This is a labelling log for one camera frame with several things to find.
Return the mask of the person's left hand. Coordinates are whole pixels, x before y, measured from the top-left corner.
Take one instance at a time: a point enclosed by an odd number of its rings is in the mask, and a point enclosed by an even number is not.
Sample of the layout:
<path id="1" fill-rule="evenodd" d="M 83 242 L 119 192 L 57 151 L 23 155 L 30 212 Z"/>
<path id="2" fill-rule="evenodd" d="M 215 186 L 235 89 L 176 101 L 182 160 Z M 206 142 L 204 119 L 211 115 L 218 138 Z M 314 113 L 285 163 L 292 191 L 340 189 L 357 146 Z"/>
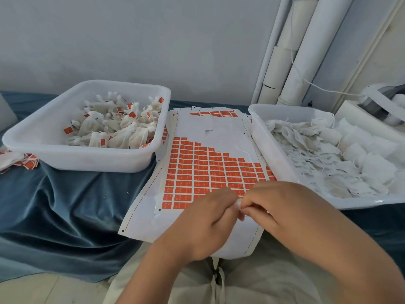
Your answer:
<path id="1" fill-rule="evenodd" d="M 193 249 L 192 261 L 205 259 L 228 240 L 234 226 L 216 226 L 215 222 L 238 198 L 233 190 L 222 188 L 196 199 L 158 239 L 186 242 Z"/>

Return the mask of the person's right hand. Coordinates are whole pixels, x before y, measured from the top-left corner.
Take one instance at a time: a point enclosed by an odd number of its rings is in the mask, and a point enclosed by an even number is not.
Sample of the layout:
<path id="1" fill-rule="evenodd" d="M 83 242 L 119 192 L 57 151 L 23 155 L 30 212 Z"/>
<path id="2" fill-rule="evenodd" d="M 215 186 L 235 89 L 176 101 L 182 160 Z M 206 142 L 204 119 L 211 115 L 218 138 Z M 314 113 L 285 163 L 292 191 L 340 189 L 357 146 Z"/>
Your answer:
<path id="1" fill-rule="evenodd" d="M 272 216 L 272 229 L 266 229 L 297 255 L 313 259 L 310 245 L 318 245 L 317 228 L 323 214 L 334 210 L 321 196 L 306 186 L 292 182 L 258 182 L 242 198 L 241 209 L 265 209 Z"/>

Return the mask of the person's left forearm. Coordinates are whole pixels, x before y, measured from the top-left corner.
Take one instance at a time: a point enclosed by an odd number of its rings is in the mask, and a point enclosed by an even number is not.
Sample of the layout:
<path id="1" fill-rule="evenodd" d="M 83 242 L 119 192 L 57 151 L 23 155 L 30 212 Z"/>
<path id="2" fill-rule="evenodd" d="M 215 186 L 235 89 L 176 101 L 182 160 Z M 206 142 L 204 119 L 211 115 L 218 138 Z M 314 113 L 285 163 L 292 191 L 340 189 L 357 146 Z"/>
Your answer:
<path id="1" fill-rule="evenodd" d="M 174 282 L 182 268 L 193 260 L 192 246 L 156 240 L 115 304 L 168 304 Z"/>

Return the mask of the person's right forearm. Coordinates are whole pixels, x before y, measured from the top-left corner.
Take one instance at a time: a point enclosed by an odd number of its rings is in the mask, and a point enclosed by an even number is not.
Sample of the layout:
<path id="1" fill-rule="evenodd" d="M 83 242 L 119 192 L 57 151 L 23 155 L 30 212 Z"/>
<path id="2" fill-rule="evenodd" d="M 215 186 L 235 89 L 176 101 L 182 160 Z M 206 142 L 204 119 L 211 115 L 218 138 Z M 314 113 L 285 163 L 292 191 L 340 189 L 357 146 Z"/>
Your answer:
<path id="1" fill-rule="evenodd" d="M 339 304 L 405 304 L 405 279 L 392 258 L 322 198 L 298 196 L 297 254 L 335 277 Z"/>

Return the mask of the grid of orange stickers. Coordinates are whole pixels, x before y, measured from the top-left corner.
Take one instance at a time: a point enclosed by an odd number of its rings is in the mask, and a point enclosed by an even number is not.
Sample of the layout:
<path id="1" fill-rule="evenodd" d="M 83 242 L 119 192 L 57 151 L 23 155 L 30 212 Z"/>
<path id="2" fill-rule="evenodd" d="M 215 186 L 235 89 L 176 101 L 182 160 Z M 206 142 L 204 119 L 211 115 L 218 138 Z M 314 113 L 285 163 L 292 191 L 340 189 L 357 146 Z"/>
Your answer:
<path id="1" fill-rule="evenodd" d="M 242 197 L 257 182 L 277 181 L 251 126 L 252 117 L 237 109 L 174 109 L 155 213 L 183 211 L 221 188 Z"/>

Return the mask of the white plastic tray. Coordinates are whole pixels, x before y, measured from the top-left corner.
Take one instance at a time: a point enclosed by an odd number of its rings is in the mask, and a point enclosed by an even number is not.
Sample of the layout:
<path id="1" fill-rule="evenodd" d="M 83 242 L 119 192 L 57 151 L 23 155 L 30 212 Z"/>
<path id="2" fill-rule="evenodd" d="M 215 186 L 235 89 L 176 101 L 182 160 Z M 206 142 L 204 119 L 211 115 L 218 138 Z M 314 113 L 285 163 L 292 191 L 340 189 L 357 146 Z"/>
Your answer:
<path id="1" fill-rule="evenodd" d="M 325 118 L 334 124 L 334 114 L 311 107 L 270 104 L 252 104 L 248 110 L 252 117 L 251 135 L 253 140 L 276 179 L 283 182 L 299 183 L 309 187 L 309 182 L 293 166 L 292 160 L 287 157 L 276 139 L 266 128 L 265 121 L 307 122 L 315 118 Z M 325 199 L 339 210 L 362 209 L 381 205 L 405 204 L 405 192 L 374 197 L 352 197 L 346 199 L 326 197 Z"/>
<path id="2" fill-rule="evenodd" d="M 163 107 L 154 139 L 141 149 L 94 148 L 67 145 L 64 130 L 84 107 L 84 101 L 96 95 L 117 92 L 129 102 L 139 102 L 143 108 L 149 97 L 163 98 Z M 31 153 L 49 166 L 61 170 L 136 173 L 148 167 L 152 155 L 162 146 L 171 90 L 161 85 L 107 80 L 78 83 L 30 116 L 20 121 L 3 135 L 3 144 L 13 152 Z"/>

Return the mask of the person's beige trousers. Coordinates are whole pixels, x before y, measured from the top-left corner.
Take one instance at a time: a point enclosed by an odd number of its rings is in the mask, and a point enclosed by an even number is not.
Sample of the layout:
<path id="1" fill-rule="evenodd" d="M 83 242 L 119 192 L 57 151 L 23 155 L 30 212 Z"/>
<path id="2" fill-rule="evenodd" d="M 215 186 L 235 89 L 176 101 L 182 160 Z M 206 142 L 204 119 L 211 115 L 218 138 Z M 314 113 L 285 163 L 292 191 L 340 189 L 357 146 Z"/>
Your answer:
<path id="1" fill-rule="evenodd" d="M 239 259 L 193 261 L 177 276 L 168 304 L 323 304 L 295 258 L 264 232 L 254 252 Z"/>

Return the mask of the stack of white sticker sheets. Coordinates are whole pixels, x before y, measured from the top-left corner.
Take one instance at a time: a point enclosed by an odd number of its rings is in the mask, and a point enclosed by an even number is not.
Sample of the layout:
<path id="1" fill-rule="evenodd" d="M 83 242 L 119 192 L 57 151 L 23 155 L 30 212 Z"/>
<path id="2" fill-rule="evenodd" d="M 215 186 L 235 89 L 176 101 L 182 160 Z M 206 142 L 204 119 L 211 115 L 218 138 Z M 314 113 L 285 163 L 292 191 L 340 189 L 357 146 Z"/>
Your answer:
<path id="1" fill-rule="evenodd" d="M 251 127 L 252 117 L 237 109 L 171 111 L 156 168 L 128 209 L 118 234 L 152 243 L 206 194 L 230 188 L 241 198 L 257 182 L 276 181 Z"/>

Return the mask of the pile of empty white bags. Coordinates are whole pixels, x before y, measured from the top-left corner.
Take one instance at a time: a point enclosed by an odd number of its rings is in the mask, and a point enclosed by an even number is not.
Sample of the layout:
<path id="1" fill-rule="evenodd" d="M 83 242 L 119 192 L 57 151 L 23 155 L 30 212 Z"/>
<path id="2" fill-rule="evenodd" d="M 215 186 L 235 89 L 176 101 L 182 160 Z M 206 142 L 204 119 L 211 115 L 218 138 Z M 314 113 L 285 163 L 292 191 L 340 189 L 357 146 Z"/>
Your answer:
<path id="1" fill-rule="evenodd" d="M 399 144 L 333 114 L 293 121 L 264 120 L 267 130 L 309 187 L 324 197 L 405 194 L 405 169 L 394 161 Z"/>

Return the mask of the pile of tied labelled bags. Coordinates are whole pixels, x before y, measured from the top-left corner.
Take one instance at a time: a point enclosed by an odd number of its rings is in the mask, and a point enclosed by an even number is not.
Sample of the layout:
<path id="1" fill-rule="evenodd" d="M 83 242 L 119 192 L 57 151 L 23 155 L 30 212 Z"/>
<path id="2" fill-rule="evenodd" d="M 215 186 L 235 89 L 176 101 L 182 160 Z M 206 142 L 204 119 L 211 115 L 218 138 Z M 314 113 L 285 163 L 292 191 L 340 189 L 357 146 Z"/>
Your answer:
<path id="1" fill-rule="evenodd" d="M 96 95 L 95 101 L 84 101 L 63 129 L 70 146 L 142 149 L 154 139 L 164 98 L 150 96 L 150 103 L 140 109 L 139 102 L 126 100 L 117 92 L 105 98 Z"/>

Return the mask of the blue velvet cloth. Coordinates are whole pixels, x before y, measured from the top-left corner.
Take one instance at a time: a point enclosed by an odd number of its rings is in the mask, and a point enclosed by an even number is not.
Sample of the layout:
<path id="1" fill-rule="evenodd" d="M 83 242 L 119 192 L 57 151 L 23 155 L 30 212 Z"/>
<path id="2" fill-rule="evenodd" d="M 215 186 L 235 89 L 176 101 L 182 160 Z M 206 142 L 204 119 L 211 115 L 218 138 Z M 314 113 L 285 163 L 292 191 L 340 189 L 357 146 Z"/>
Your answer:
<path id="1" fill-rule="evenodd" d="M 99 282 L 120 271 L 140 242 L 118 235 L 155 169 L 64 171 L 40 162 L 0 174 L 0 282 L 54 273 Z"/>

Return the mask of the white insulated pipe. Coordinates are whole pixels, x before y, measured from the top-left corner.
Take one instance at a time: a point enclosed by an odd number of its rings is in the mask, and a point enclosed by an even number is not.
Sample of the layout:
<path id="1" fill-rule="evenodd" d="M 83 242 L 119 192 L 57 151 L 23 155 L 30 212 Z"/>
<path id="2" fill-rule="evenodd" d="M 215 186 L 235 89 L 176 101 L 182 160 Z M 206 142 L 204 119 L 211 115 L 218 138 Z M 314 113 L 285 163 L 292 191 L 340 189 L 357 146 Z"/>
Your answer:
<path id="1" fill-rule="evenodd" d="M 290 10 L 283 20 L 284 24 L 270 57 L 258 103 L 276 104 L 318 2 L 319 0 L 289 1 Z"/>

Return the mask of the thin white pipe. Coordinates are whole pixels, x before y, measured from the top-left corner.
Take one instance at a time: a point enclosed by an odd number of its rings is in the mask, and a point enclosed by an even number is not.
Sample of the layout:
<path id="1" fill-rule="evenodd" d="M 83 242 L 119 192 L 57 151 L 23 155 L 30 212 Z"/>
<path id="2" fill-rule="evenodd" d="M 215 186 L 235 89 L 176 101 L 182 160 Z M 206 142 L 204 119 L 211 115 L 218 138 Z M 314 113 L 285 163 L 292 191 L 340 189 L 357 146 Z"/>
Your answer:
<path id="1" fill-rule="evenodd" d="M 284 18 L 288 15 L 289 11 L 290 11 L 290 0 L 281 0 L 250 104 L 255 104 L 258 102 L 263 81 L 266 75 L 266 71 L 270 62 L 271 55 L 274 50 L 274 46 L 276 45 L 276 41 L 281 32 L 284 23 Z"/>

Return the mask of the thick white pipe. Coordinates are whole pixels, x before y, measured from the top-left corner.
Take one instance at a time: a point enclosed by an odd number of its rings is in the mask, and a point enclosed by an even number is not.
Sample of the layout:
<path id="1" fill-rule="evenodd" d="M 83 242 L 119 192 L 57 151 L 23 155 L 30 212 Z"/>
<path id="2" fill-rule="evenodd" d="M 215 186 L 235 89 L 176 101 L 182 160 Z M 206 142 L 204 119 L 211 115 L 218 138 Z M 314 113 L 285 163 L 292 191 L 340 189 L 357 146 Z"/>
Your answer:
<path id="1" fill-rule="evenodd" d="M 353 0 L 319 0 L 292 69 L 278 98 L 278 105 L 299 106 L 325 57 Z"/>

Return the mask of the white wall conduit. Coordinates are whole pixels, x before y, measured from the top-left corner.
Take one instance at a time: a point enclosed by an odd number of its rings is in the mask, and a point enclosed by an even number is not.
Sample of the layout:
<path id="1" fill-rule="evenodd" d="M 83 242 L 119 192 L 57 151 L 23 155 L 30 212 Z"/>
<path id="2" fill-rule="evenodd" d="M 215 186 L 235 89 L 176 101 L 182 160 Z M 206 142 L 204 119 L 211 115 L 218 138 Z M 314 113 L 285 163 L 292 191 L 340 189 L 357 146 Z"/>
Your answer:
<path id="1" fill-rule="evenodd" d="M 377 82 L 405 83 L 405 0 L 354 0 L 330 48 L 327 109 Z"/>

